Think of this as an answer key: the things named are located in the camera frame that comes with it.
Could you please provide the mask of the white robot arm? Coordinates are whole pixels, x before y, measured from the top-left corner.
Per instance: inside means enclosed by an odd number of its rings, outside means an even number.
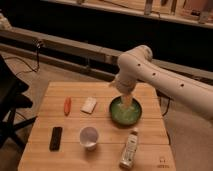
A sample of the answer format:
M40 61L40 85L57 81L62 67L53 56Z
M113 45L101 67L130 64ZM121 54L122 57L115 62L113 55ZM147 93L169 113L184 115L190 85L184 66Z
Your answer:
M138 80L213 121L213 86L162 69L151 63L152 50L146 45L123 52L117 60L119 72L111 85L121 94L131 94Z

